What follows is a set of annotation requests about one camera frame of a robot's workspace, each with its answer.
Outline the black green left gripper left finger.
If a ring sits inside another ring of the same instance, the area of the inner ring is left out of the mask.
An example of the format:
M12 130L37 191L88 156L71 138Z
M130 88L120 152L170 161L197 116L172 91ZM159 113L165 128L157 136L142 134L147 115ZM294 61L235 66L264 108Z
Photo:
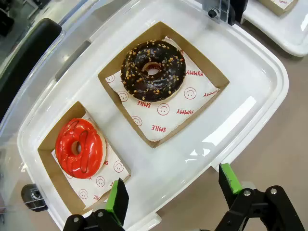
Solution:
M66 220L64 231L123 231L129 196L121 178L113 183L105 208L83 217L73 214Z

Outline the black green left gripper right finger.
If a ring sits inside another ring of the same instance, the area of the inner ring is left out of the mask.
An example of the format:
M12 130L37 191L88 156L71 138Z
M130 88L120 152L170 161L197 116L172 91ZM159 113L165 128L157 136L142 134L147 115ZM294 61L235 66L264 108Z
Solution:
M219 185L229 210L217 231L243 231L251 218L259 218L268 231L303 231L305 228L283 187L265 192L243 188L228 163L219 164Z

